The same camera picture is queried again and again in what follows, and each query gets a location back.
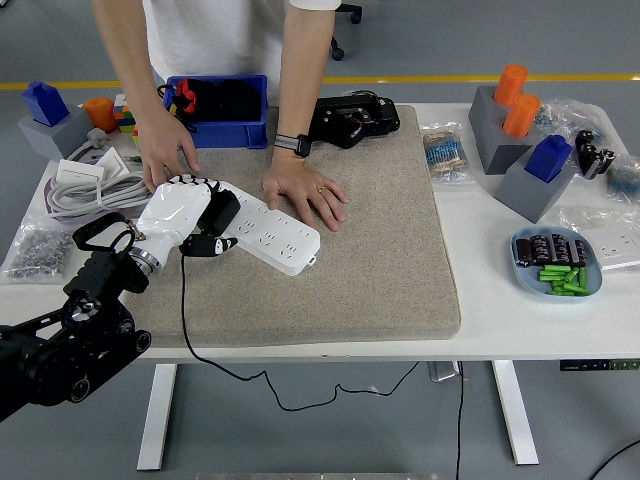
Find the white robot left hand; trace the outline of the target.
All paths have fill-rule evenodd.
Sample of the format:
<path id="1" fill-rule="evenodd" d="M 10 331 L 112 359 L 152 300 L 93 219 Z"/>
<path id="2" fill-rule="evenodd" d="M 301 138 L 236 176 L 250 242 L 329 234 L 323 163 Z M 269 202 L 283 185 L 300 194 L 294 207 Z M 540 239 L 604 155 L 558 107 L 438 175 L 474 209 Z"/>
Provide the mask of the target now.
<path id="1" fill-rule="evenodd" d="M 238 240 L 224 231 L 240 202 L 218 181 L 181 175 L 158 187 L 137 221 L 143 235 L 131 255 L 155 269 L 165 266 L 172 249 L 190 257 L 215 257 Z"/>

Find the person's left hand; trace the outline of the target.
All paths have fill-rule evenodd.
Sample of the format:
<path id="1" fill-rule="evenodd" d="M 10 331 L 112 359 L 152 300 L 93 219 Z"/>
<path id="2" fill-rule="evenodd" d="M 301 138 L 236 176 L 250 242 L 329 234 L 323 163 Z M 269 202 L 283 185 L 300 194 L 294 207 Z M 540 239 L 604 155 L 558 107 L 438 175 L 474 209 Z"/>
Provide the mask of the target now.
<path id="1" fill-rule="evenodd" d="M 280 197 L 287 197 L 301 221 L 316 228 L 314 212 L 332 231 L 337 232 L 346 220 L 343 205 L 349 202 L 344 189 L 324 176 L 292 150 L 276 147 L 270 168 L 263 178 L 265 203 L 270 210 L 278 209 Z"/>

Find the person's right hand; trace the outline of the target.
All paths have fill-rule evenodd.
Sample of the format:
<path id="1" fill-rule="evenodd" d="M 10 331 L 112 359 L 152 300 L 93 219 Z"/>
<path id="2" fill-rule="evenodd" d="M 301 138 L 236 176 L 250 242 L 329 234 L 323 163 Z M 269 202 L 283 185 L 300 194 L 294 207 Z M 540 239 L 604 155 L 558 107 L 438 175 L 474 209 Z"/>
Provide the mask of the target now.
<path id="1" fill-rule="evenodd" d="M 138 128 L 143 179 L 151 192 L 167 180 L 186 172 L 181 158 L 184 158 L 191 171 L 201 170 L 191 134 L 161 105 L 135 110 L 134 117 Z"/>

